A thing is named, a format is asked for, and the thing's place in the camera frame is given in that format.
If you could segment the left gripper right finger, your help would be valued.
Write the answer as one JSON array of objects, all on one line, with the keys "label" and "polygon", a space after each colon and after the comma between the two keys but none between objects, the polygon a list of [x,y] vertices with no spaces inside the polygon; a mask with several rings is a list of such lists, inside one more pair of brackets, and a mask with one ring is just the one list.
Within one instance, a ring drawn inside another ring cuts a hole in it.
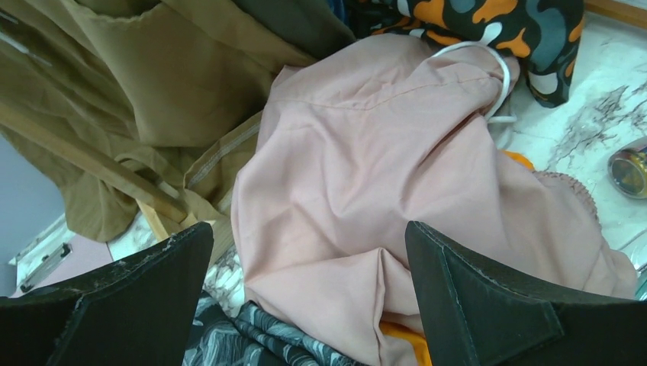
[{"label": "left gripper right finger", "polygon": [[407,258],[434,365],[644,365],[646,304],[525,274],[411,221]]}]

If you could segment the pink cylindrical bottle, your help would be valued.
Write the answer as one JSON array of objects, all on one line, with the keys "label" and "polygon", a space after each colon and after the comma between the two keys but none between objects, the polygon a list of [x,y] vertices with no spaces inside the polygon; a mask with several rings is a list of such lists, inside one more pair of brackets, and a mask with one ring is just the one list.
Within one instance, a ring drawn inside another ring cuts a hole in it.
[{"label": "pink cylindrical bottle", "polygon": [[617,150],[607,161],[610,180],[622,194],[646,199],[646,137]]}]

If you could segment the pink clipboard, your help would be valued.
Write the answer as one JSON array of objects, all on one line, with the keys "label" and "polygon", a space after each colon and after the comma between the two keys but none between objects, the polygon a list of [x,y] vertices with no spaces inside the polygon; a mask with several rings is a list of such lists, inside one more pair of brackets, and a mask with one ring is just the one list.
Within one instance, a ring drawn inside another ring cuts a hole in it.
[{"label": "pink clipboard", "polygon": [[21,297],[85,274],[113,262],[108,245],[79,235],[58,236],[43,241],[16,256],[17,287],[12,297]]}]

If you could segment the wooden weaving loom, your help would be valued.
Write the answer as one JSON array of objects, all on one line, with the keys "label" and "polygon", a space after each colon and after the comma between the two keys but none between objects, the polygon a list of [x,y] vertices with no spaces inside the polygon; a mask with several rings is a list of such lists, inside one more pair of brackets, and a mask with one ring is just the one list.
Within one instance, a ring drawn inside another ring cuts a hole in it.
[{"label": "wooden weaving loom", "polygon": [[646,29],[646,2],[584,0],[587,11],[606,18]]}]

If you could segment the dark green hanging shorts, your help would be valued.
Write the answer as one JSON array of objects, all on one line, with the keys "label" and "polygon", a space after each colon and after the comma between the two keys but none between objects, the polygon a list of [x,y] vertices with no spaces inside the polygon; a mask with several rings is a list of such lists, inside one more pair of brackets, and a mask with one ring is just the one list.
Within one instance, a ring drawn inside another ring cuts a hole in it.
[{"label": "dark green hanging shorts", "polygon": [[356,41],[343,1],[239,0],[235,4],[274,34],[317,59]]}]

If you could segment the orange camouflage shorts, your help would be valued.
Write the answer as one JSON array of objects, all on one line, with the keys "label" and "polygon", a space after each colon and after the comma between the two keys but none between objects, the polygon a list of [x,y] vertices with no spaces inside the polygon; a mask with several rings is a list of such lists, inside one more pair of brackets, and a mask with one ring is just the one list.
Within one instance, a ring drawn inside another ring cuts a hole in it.
[{"label": "orange camouflage shorts", "polygon": [[358,38],[406,34],[438,46],[482,43],[515,56],[544,107],[569,99],[584,27],[584,2],[564,0],[347,1]]}]

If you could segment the dark leaf print shorts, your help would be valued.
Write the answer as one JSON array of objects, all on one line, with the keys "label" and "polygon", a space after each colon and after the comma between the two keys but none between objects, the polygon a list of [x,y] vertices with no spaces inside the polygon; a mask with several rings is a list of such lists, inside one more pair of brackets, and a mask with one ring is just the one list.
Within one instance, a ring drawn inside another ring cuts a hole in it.
[{"label": "dark leaf print shorts", "polygon": [[360,365],[335,348],[284,323],[254,302],[228,316],[203,291],[196,307],[184,365]]}]

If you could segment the pink shorts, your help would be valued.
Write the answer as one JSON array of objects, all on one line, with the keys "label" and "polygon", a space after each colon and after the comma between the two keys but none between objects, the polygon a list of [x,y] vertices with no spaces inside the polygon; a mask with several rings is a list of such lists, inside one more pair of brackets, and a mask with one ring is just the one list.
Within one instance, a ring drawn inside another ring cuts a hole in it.
[{"label": "pink shorts", "polygon": [[357,361],[415,365],[422,333],[405,229],[420,221],[498,262],[575,290],[631,298],[576,181],[501,152],[489,111],[518,79],[512,56],[365,38],[285,67],[231,203],[246,298]]}]

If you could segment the wooden clothes rack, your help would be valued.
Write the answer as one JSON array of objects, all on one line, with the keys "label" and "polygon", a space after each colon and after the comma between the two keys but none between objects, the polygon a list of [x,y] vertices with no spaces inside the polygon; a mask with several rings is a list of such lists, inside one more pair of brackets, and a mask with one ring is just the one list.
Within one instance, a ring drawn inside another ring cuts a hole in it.
[{"label": "wooden clothes rack", "polygon": [[159,241],[199,222],[175,189],[147,181],[83,140],[64,136],[1,103],[1,125],[132,197]]}]

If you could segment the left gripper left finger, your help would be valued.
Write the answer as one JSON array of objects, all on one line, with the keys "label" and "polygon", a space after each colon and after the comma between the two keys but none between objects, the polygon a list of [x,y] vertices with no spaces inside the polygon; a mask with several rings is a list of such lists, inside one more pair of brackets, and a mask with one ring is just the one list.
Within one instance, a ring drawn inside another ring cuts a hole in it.
[{"label": "left gripper left finger", "polygon": [[179,365],[214,236],[197,223],[85,274],[1,299],[3,365]]}]

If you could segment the brown hanging shorts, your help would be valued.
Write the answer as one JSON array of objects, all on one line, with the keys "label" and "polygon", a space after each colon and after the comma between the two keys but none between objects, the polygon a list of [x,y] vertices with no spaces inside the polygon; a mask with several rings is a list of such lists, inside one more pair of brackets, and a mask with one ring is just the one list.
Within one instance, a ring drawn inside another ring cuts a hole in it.
[{"label": "brown hanging shorts", "polygon": [[1,100],[181,187],[312,56],[232,1],[3,1]]}]

